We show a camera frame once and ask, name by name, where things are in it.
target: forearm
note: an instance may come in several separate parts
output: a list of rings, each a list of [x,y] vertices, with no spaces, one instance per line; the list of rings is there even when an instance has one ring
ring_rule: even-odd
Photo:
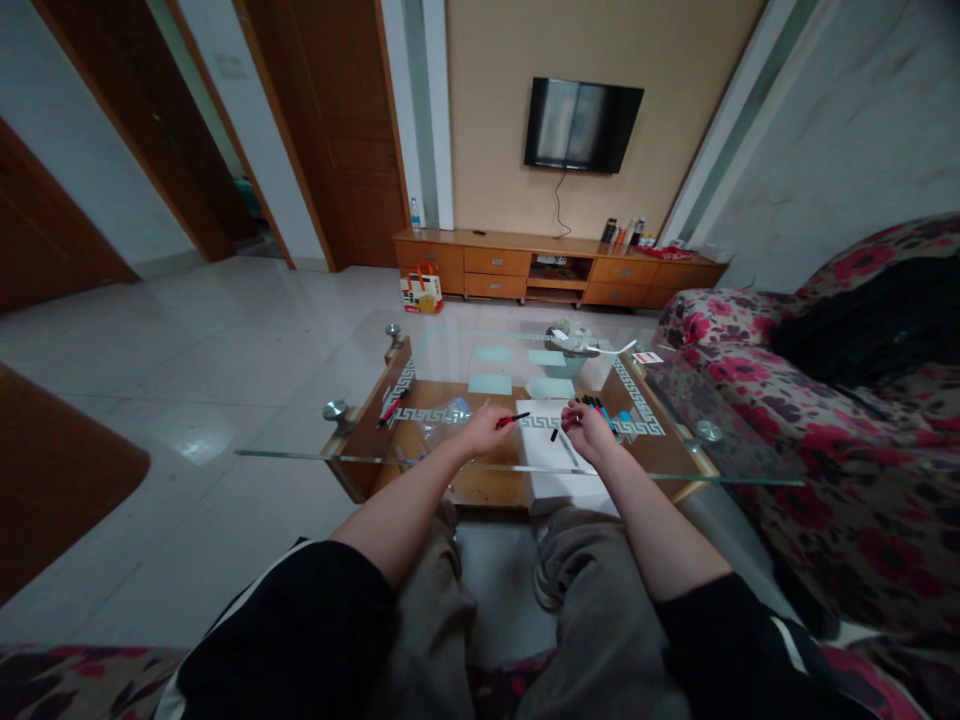
[[[623,447],[605,450],[597,470],[626,526],[640,574],[655,602],[680,597],[732,572]]]
[[[358,550],[396,587],[420,549],[443,493],[469,459],[456,439],[443,443],[367,500],[330,539]]]

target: black sleeve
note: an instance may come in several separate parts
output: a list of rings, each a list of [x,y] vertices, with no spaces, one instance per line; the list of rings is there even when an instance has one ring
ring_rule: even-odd
[[[183,720],[355,717],[389,652],[396,603],[353,548],[299,546],[224,612],[180,666],[156,717],[176,705]]]
[[[657,607],[670,640],[664,660],[702,718],[874,718],[800,625],[726,575]]]

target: tv screen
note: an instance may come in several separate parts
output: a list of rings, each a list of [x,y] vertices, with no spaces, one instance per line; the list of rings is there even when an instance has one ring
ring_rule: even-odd
[[[524,163],[618,173],[642,88],[534,78]]]

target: shopping bag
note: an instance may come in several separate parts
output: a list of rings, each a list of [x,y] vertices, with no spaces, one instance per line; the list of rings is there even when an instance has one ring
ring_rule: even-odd
[[[415,273],[400,278],[400,290],[403,309],[407,312],[438,313],[443,309],[440,278],[433,274],[433,266],[428,263],[420,263]]]

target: gray pants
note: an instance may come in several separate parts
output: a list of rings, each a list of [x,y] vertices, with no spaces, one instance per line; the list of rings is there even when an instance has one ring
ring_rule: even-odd
[[[540,559],[552,591],[563,598],[558,653],[517,717],[690,717],[686,697],[664,670],[666,635],[623,525],[559,510]],[[371,689],[368,717],[474,716],[466,658],[476,601],[460,575],[451,528],[435,519],[400,588],[400,632]]]

